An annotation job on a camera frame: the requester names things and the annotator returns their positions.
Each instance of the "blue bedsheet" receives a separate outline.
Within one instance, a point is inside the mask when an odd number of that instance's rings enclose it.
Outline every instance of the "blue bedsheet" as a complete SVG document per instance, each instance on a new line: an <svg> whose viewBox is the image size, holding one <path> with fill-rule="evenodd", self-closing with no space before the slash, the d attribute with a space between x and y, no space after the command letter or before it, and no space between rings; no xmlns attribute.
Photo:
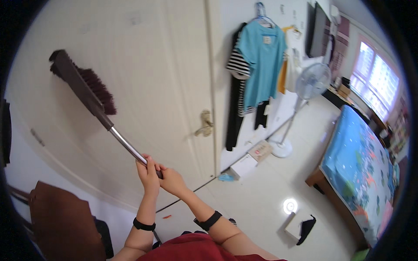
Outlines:
<svg viewBox="0 0 418 261"><path fill-rule="evenodd" d="M320 168L373 247L386 203L394 195L392 164L388 151L347 105L342 108Z"/></svg>

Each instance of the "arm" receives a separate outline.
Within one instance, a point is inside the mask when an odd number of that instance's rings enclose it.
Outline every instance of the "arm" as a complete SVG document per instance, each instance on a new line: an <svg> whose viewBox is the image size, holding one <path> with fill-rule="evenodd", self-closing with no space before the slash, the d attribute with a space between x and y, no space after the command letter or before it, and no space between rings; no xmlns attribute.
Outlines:
<svg viewBox="0 0 418 261"><path fill-rule="evenodd" d="M138 175L144 185L144 197L139 206L136 219L145 225L152 225L155 222L155 206L160 189L158 176L155 170L166 170L163 165L154 162L153 159L144 154L147 158L147 168L136 162ZM132 226L125 246L117 253L113 261L129 261L137 260L140 256L145 255L152 249L154 234L152 231L136 229Z"/></svg>
<svg viewBox="0 0 418 261"><path fill-rule="evenodd" d="M208 220L215 210L203 202L196 194L186 187L181 175L173 169L167 169L163 173L164 179L160 180L160 186L167 192L183 200L196 216L197 220ZM209 235L225 250L235 256L258 254L267 260L278 258L254 244L239 228L229 220L221 217L210 229Z"/></svg>

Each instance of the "fan base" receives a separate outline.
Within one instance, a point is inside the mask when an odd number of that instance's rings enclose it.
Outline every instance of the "fan base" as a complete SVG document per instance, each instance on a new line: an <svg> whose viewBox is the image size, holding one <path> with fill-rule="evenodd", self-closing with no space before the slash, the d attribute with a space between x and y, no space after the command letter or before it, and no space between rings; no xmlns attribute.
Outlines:
<svg viewBox="0 0 418 261"><path fill-rule="evenodd" d="M269 140L269 144L273 147L272 154L279 158L287 158L292 154L293 148L289 139L285 139L283 144L279 142L282 140L282 136L274 137L274 139Z"/></svg>

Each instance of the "bed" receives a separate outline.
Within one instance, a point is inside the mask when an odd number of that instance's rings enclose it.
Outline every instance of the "bed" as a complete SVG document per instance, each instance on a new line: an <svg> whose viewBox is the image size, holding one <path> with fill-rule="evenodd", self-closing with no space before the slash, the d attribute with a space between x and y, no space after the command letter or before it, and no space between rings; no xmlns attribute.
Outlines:
<svg viewBox="0 0 418 261"><path fill-rule="evenodd" d="M342 107L325 154L306 183L330 199L359 248L377 243L392 214L393 167L389 152L351 107Z"/></svg>

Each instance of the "brown bag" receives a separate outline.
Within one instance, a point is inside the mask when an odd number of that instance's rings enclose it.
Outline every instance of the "brown bag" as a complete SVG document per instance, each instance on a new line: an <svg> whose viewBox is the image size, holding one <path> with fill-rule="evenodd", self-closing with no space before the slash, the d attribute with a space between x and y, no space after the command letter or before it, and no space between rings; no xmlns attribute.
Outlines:
<svg viewBox="0 0 418 261"><path fill-rule="evenodd" d="M106 260L87 201L38 181L29 208L35 241L47 260Z"/></svg>

